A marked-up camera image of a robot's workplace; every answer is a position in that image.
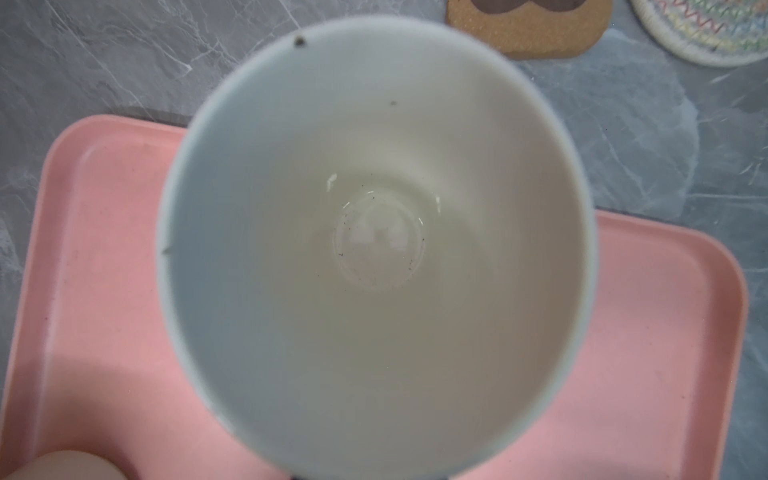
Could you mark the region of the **multicolour woven round coaster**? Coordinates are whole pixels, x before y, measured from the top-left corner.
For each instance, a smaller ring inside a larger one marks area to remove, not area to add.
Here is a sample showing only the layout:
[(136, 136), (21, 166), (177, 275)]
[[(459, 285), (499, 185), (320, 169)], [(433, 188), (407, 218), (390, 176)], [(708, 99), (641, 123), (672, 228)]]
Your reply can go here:
[(733, 68), (767, 58), (767, 0), (632, 0), (643, 28), (693, 64)]

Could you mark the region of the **light blue mug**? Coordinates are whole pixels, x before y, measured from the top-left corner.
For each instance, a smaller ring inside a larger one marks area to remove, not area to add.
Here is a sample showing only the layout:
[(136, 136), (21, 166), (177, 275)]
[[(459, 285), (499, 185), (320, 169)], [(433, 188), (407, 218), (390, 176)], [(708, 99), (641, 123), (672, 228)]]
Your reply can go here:
[(192, 118), (156, 228), (169, 338), (226, 431), (300, 479), (447, 479), (550, 405), (593, 311), (574, 142), (443, 24), (337, 19)]

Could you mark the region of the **cork paw print coaster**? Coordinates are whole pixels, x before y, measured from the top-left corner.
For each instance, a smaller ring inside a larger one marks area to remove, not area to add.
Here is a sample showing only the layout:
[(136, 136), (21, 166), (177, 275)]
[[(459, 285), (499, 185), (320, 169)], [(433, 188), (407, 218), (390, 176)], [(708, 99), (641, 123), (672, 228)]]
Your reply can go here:
[(512, 59), (565, 59), (600, 40), (612, 10), (611, 0), (448, 0), (445, 21)]

